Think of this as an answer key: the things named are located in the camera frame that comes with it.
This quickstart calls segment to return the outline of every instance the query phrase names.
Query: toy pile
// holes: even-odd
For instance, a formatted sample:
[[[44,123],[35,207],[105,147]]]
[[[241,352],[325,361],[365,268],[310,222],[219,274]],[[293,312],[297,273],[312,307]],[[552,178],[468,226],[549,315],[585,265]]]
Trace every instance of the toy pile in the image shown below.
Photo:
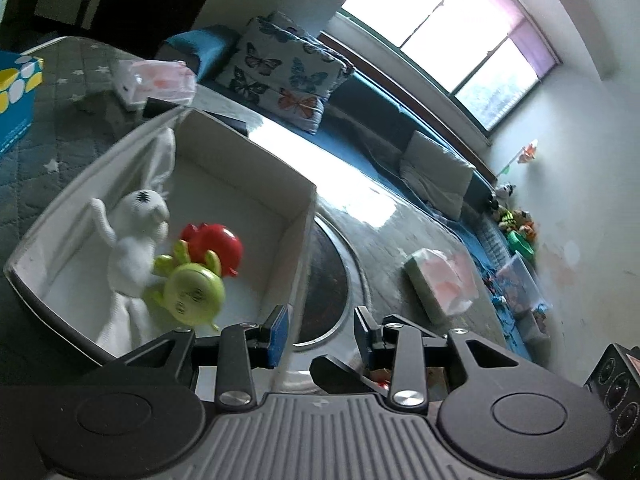
[[[514,253],[519,252],[527,260],[532,261],[537,233],[531,214],[522,209],[510,210],[500,204],[500,202],[506,202],[514,189],[513,184],[503,184],[495,189],[495,195],[490,202],[492,218],[507,238],[511,250]]]

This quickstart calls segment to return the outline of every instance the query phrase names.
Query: plastic bag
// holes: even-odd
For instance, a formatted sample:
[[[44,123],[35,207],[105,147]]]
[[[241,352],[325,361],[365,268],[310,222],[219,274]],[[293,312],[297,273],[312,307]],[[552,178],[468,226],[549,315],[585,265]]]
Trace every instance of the plastic bag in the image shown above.
[[[420,249],[404,264],[420,302],[434,323],[465,312],[479,297],[474,264],[466,253]]]
[[[196,76],[183,61],[131,59],[119,62],[113,89],[128,110],[142,108],[149,97],[190,105]]]

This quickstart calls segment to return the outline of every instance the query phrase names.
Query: white fabric box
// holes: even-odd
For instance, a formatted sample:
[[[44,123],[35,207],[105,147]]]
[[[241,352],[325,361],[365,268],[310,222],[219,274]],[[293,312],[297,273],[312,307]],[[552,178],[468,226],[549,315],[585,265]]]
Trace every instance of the white fabric box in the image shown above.
[[[47,207],[5,265],[27,306],[92,360],[112,357],[93,341],[109,314],[108,248],[95,232],[88,201],[111,210],[137,189],[142,159],[158,131],[175,131],[176,163],[168,180],[170,253],[189,223],[220,223],[244,245],[239,276],[225,278],[226,301],[215,323],[263,322],[277,304],[290,304],[286,369],[302,322],[310,262],[316,186],[279,158],[217,119],[176,108],[139,126],[86,168]],[[161,307],[149,310],[158,335],[178,322]],[[213,335],[198,327],[198,336]],[[279,374],[270,374],[271,386]]]

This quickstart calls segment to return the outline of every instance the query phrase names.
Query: white cushion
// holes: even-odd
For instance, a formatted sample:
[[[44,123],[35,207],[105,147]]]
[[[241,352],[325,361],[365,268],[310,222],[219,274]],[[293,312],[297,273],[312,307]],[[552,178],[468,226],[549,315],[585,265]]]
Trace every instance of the white cushion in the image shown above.
[[[421,132],[414,132],[400,160],[402,179],[452,220],[460,219],[474,170],[471,163]]]

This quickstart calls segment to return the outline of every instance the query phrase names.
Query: ribbed gray panel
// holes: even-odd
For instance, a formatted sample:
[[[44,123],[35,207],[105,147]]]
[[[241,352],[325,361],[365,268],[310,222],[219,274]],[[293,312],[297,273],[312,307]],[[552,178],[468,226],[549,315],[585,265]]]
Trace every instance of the ribbed gray panel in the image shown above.
[[[220,416],[192,455],[149,480],[491,478],[453,457],[423,418],[390,412],[375,396],[271,394],[258,410]]]

